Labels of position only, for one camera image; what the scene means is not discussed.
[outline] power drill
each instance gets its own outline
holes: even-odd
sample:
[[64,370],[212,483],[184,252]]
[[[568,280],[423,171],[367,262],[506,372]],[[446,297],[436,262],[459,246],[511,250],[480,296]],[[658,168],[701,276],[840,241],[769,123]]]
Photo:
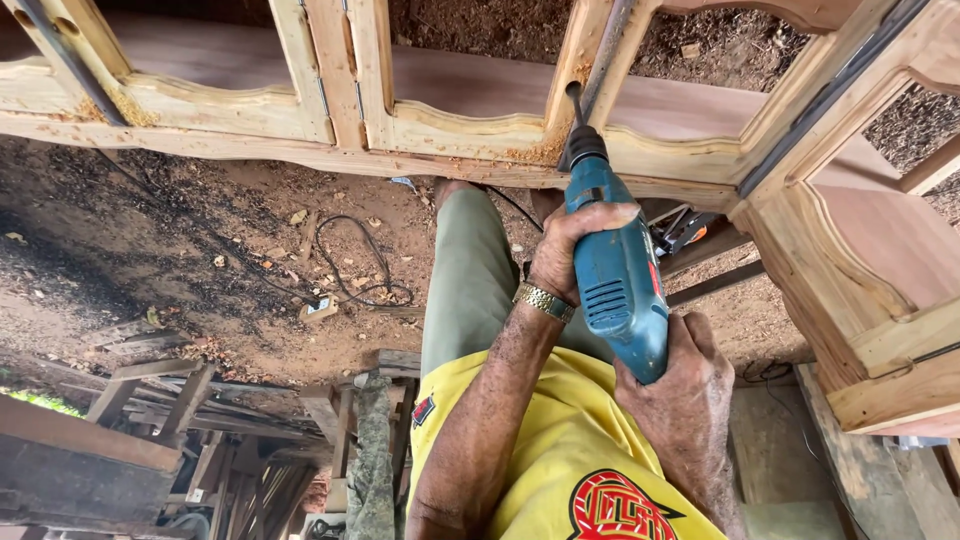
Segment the power drill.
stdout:
[[[570,163],[570,185],[564,192],[566,213],[593,203],[634,201],[627,186],[613,174],[603,137],[584,122],[582,89],[576,81],[565,89],[575,114],[565,150]],[[621,229],[581,238],[573,252],[573,265],[590,331],[607,340],[637,380],[656,382],[666,371],[667,306],[660,262],[643,212]]]

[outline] green pants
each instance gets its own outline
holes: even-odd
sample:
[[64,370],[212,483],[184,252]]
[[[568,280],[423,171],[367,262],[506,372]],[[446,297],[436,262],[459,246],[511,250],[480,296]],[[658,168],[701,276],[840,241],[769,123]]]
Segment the green pants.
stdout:
[[[507,232],[487,194],[458,189],[437,214],[437,253],[423,322],[420,376],[486,351],[503,328],[519,286]],[[557,346],[613,362],[607,343],[577,308]]]

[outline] metal hinge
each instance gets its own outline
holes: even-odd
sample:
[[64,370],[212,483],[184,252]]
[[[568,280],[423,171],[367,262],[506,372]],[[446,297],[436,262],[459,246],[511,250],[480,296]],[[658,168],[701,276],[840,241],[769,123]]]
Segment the metal hinge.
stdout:
[[320,90],[320,101],[324,104],[324,114],[330,115],[330,108],[326,105],[326,92],[324,91],[324,80],[317,77],[317,89]]
[[363,120],[363,119],[364,119],[364,117],[363,117],[363,98],[362,98],[362,96],[360,95],[360,83],[354,82],[354,83],[353,83],[353,87],[355,87],[356,90],[357,90],[357,109],[360,110],[360,119]]

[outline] gold watch band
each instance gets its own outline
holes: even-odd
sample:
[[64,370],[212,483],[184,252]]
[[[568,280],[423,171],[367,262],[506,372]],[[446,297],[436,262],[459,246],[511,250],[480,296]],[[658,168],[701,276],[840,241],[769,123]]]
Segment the gold watch band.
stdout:
[[523,301],[544,313],[560,319],[564,324],[569,324],[573,318],[573,306],[546,292],[543,289],[536,288],[528,282],[523,282],[516,290],[514,295],[514,304],[517,301]]

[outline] hand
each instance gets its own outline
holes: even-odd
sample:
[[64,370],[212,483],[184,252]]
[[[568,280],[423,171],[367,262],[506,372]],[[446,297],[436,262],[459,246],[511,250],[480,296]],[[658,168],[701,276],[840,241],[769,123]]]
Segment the hand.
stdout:
[[578,307],[580,293],[573,271],[577,240],[588,233],[620,229],[639,212],[640,206],[635,203],[594,203],[566,215],[566,207],[561,205],[543,222],[543,238],[534,253],[527,282]]
[[702,499],[729,465],[733,366],[717,350],[703,313],[670,314],[667,353],[663,377],[646,386],[618,358],[613,396],[634,416],[667,478]]

